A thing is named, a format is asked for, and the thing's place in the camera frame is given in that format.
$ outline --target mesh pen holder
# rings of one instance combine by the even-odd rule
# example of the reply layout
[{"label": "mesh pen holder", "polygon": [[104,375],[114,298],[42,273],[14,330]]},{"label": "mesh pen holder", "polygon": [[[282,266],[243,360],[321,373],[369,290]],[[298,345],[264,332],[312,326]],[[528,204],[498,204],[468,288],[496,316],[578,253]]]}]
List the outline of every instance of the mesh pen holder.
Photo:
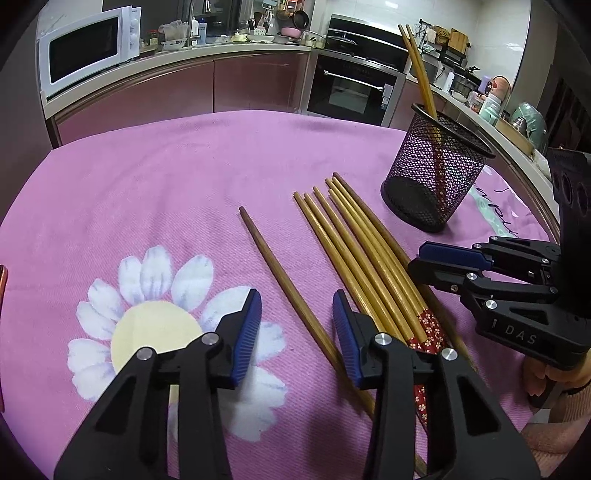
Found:
[{"label": "mesh pen holder", "polygon": [[415,116],[382,183],[386,205],[401,220],[428,233],[441,232],[480,175],[491,149],[466,127],[440,113]]}]

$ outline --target table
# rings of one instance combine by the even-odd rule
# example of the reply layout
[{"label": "table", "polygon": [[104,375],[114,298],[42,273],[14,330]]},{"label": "table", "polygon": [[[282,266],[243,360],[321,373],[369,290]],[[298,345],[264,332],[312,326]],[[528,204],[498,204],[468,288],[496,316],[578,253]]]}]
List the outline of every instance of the table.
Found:
[{"label": "table", "polygon": [[[0,227],[0,261],[10,273],[0,325],[5,420],[36,465],[52,477],[71,435],[137,347],[175,348],[167,332],[193,338],[213,329],[256,287],[263,323],[254,364],[242,389],[220,400],[234,477],[359,479],[370,421],[337,386],[238,207],[333,336],[331,299],[342,284],[292,193],[323,187],[335,170],[411,257],[429,239],[470,246],[515,232],[547,240],[488,167],[442,234],[401,222],[379,187],[403,138],[369,125],[243,111],[123,129],[52,151]],[[483,379],[523,428],[531,413],[521,357],[476,336],[456,296],[439,297]],[[175,424],[173,402],[171,438]],[[425,456],[422,432],[417,443]]]}]

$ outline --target blue rubber pad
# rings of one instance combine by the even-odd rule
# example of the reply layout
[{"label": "blue rubber pad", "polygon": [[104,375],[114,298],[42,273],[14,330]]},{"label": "blue rubber pad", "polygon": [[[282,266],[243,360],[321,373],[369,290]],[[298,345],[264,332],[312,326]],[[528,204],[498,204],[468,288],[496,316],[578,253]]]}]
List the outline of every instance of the blue rubber pad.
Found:
[{"label": "blue rubber pad", "polygon": [[455,247],[454,245],[427,242],[418,250],[418,256],[422,260],[462,265],[482,271],[492,268],[492,263],[486,259],[482,252],[471,248]]},{"label": "blue rubber pad", "polygon": [[347,376],[359,388],[363,380],[361,373],[361,349],[355,340],[353,330],[347,318],[346,311],[349,309],[349,305],[345,306],[343,304],[339,292],[335,292],[333,296],[333,319],[335,321],[336,333],[339,336],[340,350],[345,361]]},{"label": "blue rubber pad", "polygon": [[255,346],[256,334],[261,324],[262,299],[261,294],[254,288],[250,290],[244,307],[244,321],[234,347],[234,362],[232,365],[232,379],[237,387],[246,376],[246,371],[251,362],[252,349]]}]

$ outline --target utensil holder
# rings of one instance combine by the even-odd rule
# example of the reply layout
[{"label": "utensil holder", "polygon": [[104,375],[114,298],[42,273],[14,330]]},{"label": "utensil holder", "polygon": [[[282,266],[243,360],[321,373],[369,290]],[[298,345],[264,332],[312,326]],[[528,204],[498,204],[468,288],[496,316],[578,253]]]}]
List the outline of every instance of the utensil holder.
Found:
[{"label": "utensil holder", "polygon": [[439,120],[414,104],[415,116],[382,183],[386,205],[401,220],[441,232],[480,175],[491,149],[442,113]]}]

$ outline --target white microwave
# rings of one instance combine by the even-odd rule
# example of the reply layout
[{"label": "white microwave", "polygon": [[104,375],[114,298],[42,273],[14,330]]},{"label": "white microwave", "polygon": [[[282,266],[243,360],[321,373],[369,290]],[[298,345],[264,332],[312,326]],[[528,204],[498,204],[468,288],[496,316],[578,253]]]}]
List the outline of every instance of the white microwave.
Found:
[{"label": "white microwave", "polygon": [[115,8],[39,39],[41,95],[48,98],[91,75],[139,56],[141,7]]}]

